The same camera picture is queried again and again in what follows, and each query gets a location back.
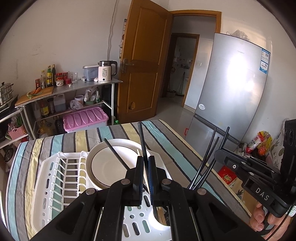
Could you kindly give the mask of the brown wooden door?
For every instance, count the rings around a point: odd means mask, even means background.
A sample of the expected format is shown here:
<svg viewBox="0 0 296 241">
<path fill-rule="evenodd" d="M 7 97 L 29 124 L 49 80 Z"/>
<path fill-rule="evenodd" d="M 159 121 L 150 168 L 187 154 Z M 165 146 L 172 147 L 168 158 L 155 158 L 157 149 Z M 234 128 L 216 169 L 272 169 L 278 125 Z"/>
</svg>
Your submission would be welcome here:
<svg viewBox="0 0 296 241">
<path fill-rule="evenodd" d="M 169 48 L 173 16 L 153 1 L 132 1 L 123 42 L 118 87 L 120 123 L 152 118 Z"/>
</svg>

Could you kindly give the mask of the pink plastic basket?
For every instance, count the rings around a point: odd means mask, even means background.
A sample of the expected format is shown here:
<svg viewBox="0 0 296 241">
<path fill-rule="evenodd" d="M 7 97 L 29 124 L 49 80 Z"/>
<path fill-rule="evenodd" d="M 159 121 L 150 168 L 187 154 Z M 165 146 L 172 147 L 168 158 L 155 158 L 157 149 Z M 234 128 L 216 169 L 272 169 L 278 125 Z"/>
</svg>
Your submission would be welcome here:
<svg viewBox="0 0 296 241">
<path fill-rule="evenodd" d="M 27 131 L 25 129 L 24 124 L 22 124 L 20 127 L 14 128 L 13 130 L 8 131 L 8 134 L 10 135 L 12 140 L 16 140 L 17 138 L 20 138 L 26 135 Z"/>
</svg>

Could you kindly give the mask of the metal stove rack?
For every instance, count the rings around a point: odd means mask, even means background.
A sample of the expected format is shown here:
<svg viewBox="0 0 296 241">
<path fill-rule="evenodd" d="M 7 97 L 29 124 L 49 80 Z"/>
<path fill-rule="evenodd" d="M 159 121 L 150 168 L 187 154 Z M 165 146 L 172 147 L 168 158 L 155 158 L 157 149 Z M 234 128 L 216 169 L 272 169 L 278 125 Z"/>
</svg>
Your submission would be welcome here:
<svg viewBox="0 0 296 241">
<path fill-rule="evenodd" d="M 8 131 L 14 128 L 20 127 L 24 124 L 27 134 L 12 140 Z M 26 127 L 25 117 L 23 114 L 23 108 L 15 108 L 10 110 L 7 114 L 1 114 L 1 149 L 14 144 L 15 142 L 20 142 L 29 139 L 28 128 Z"/>
</svg>

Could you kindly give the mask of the green oil bottle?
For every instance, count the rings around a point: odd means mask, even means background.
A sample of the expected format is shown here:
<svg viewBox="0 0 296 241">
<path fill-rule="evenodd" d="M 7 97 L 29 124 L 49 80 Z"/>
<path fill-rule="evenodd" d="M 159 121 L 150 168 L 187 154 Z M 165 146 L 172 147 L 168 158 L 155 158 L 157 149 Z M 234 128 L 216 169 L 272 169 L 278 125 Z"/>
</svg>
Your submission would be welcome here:
<svg viewBox="0 0 296 241">
<path fill-rule="evenodd" d="M 53 85 L 52 71 L 51 65 L 47 68 L 47 87 L 51 87 Z"/>
</svg>

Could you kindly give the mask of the white stacked bowls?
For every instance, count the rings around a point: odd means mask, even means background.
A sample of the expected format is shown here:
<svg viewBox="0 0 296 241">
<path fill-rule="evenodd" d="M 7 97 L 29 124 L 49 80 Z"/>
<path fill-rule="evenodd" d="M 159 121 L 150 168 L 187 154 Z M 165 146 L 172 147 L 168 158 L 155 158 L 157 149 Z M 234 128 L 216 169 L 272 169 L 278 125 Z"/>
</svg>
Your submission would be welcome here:
<svg viewBox="0 0 296 241">
<path fill-rule="evenodd" d="M 139 143 L 131 140 L 115 138 L 109 143 L 129 168 L 137 164 L 138 152 L 142 151 Z M 125 177 L 127 169 L 110 150 L 105 142 L 97 144 L 88 153 L 86 173 L 90 182 L 97 188 L 105 189 L 114 182 Z"/>
</svg>

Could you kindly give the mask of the white plastic dish rack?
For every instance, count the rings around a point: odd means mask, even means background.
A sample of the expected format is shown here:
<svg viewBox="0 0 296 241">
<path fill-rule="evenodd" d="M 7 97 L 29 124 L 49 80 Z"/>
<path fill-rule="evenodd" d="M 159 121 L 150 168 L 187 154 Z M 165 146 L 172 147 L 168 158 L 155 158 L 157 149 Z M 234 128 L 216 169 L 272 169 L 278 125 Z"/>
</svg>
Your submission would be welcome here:
<svg viewBox="0 0 296 241">
<path fill-rule="evenodd" d="M 87 156 L 85 151 L 58 152 L 41 164 L 31 211 L 34 235 L 83 191 L 93 187 L 86 174 Z M 140 206 L 125 207 L 122 228 L 122 240 L 171 240 L 171 228 L 157 221 L 146 191 Z"/>
</svg>

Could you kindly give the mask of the white utensil cup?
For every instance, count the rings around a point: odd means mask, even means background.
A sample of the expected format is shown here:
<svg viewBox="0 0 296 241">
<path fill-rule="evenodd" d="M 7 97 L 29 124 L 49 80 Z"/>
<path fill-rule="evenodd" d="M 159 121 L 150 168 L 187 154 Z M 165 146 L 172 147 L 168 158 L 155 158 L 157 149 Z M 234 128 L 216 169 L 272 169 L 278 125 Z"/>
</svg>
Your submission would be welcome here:
<svg viewBox="0 0 296 241">
<path fill-rule="evenodd" d="M 155 219 L 162 225 L 170 226 L 170 218 L 168 208 L 165 207 L 153 207 L 153 214 Z"/>
</svg>

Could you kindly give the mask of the wooden cutting board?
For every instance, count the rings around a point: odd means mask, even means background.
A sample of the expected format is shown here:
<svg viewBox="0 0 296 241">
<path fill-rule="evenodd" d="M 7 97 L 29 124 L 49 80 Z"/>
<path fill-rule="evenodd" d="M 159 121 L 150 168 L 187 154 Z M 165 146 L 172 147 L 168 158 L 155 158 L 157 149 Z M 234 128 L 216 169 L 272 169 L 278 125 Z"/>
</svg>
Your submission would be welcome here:
<svg viewBox="0 0 296 241">
<path fill-rule="evenodd" d="M 51 86 L 51 87 L 46 87 L 46 88 L 43 88 L 43 89 L 40 87 L 40 88 L 38 88 L 38 90 L 39 91 L 35 90 L 34 93 L 31 93 L 29 91 L 27 94 L 21 96 L 17 100 L 16 106 L 21 106 L 21 105 L 26 104 L 29 101 L 36 100 L 38 98 L 48 96 L 48 95 L 53 93 L 54 87 Z"/>
</svg>

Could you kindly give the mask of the dark sauce bottle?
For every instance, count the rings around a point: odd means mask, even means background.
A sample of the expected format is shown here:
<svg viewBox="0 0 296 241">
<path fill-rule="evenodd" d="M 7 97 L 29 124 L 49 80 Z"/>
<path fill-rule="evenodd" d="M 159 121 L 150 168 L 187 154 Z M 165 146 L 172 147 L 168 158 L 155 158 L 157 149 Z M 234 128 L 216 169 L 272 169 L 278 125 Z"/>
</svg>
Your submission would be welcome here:
<svg viewBox="0 0 296 241">
<path fill-rule="evenodd" d="M 56 68 L 55 68 L 55 64 L 52 65 L 52 82 L 53 82 L 53 86 L 56 86 Z"/>
</svg>

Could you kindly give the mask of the white electric kettle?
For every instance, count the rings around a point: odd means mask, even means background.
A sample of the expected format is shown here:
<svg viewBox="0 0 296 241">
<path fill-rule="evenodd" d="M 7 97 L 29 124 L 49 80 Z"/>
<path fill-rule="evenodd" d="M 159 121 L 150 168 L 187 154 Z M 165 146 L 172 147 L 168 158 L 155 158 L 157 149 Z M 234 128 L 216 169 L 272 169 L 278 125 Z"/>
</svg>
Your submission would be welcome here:
<svg viewBox="0 0 296 241">
<path fill-rule="evenodd" d="M 116 61 L 98 62 L 98 82 L 110 82 L 117 75 L 118 64 Z"/>
</svg>

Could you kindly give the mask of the metal shelf table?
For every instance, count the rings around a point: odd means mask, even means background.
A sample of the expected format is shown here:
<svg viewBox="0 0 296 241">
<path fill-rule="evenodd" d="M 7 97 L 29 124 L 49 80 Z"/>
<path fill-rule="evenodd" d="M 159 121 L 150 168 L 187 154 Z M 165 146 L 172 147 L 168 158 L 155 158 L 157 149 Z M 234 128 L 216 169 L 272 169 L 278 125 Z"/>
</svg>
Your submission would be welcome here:
<svg viewBox="0 0 296 241">
<path fill-rule="evenodd" d="M 114 124 L 115 121 L 115 87 L 117 84 L 121 83 L 121 80 L 113 78 L 110 82 L 101 83 L 101 82 L 94 82 L 94 81 L 82 81 L 79 80 L 77 83 L 72 84 L 71 86 L 63 85 L 60 87 L 49 87 L 42 89 L 40 93 L 29 99 L 26 95 L 21 96 L 18 101 L 16 102 L 16 108 L 21 109 L 23 111 L 22 117 L 25 118 L 24 123 L 26 124 L 26 129 L 28 135 L 31 140 L 35 140 L 39 137 L 37 133 L 37 120 L 34 117 L 33 112 L 33 103 L 41 100 L 46 100 L 48 98 L 52 98 L 55 96 L 59 96 L 64 94 L 66 97 L 66 106 L 67 109 L 65 111 L 60 111 L 54 114 L 50 114 L 49 116 L 45 117 L 45 119 L 52 118 L 57 115 L 64 115 L 67 113 L 72 112 L 73 110 L 70 109 L 70 98 L 74 98 L 75 96 L 82 94 L 88 88 L 101 88 L 104 85 L 111 86 L 111 101 L 107 101 L 105 98 L 102 98 L 99 104 L 104 104 L 108 107 L 111 111 L 111 115 L 109 117 L 111 124 Z"/>
</svg>

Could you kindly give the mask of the red yellow snack bag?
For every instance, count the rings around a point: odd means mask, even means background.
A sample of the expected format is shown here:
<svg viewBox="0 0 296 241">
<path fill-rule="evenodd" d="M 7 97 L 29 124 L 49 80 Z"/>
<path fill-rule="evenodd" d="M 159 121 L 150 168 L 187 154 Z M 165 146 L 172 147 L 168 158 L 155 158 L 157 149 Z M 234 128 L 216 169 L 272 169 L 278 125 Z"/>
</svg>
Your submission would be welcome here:
<svg viewBox="0 0 296 241">
<path fill-rule="evenodd" d="M 272 137 L 267 131 L 260 131 L 257 133 L 257 135 L 251 140 L 251 142 L 248 143 L 246 146 L 245 152 L 250 154 L 255 149 L 257 149 L 257 152 L 259 156 L 264 156 L 272 143 Z"/>
</svg>

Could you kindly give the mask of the silver refrigerator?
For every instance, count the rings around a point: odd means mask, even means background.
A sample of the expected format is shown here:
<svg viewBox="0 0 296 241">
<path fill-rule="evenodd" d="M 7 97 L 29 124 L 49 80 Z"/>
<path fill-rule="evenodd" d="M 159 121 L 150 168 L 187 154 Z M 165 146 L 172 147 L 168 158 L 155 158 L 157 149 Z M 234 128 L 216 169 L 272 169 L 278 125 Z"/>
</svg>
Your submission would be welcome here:
<svg viewBox="0 0 296 241">
<path fill-rule="evenodd" d="M 234 151 L 247 133 L 267 81 L 270 52 L 216 33 L 209 66 L 186 141 L 204 157 L 209 143 Z"/>
</svg>

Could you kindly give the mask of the steel steamer pot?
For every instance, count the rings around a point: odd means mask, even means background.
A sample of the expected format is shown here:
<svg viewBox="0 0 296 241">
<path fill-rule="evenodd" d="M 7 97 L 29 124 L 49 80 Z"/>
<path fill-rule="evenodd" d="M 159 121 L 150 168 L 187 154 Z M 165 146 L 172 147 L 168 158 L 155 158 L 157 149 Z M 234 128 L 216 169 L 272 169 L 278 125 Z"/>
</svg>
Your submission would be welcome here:
<svg viewBox="0 0 296 241">
<path fill-rule="evenodd" d="M 1 105 L 6 104 L 9 100 L 13 98 L 13 84 L 1 83 L 1 93 L 0 93 L 0 103 Z"/>
</svg>

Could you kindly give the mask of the grey storage box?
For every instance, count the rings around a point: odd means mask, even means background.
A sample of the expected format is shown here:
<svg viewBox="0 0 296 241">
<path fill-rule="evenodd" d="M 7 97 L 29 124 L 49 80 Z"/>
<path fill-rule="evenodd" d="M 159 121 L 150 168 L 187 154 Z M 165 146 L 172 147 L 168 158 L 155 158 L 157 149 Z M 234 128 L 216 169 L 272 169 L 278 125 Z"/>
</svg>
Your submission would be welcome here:
<svg viewBox="0 0 296 241">
<path fill-rule="evenodd" d="M 83 66 L 84 77 L 86 78 L 86 81 L 93 81 L 98 77 L 98 68 L 99 65 Z"/>
</svg>

